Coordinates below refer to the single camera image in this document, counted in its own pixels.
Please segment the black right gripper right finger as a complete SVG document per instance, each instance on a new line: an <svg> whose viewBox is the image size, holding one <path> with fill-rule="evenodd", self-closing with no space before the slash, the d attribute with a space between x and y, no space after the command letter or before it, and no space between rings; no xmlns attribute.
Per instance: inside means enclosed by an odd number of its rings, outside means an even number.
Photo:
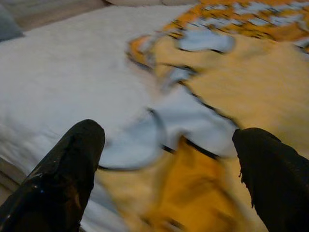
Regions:
<svg viewBox="0 0 309 232"><path fill-rule="evenodd" d="M240 176L270 232L309 230L309 161L270 132L236 130Z"/></svg>

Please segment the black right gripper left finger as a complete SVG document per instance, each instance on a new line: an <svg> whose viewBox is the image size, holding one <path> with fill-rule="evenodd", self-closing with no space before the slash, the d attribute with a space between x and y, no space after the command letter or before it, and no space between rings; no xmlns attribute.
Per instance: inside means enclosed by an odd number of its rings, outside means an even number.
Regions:
<svg viewBox="0 0 309 232"><path fill-rule="evenodd" d="M0 207L2 232L78 232L105 144L86 119L72 126Z"/></svg>

